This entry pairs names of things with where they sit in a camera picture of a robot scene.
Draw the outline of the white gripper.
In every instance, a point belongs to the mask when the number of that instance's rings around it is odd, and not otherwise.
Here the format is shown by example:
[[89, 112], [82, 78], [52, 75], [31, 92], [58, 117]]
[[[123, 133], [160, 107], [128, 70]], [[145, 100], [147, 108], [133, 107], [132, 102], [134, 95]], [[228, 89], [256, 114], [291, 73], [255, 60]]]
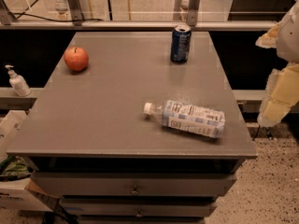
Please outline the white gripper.
[[255, 45], [277, 48], [278, 57], [290, 62], [282, 70], [273, 69], [266, 83], [258, 123], [269, 128], [279, 124], [299, 102], [299, 1]]

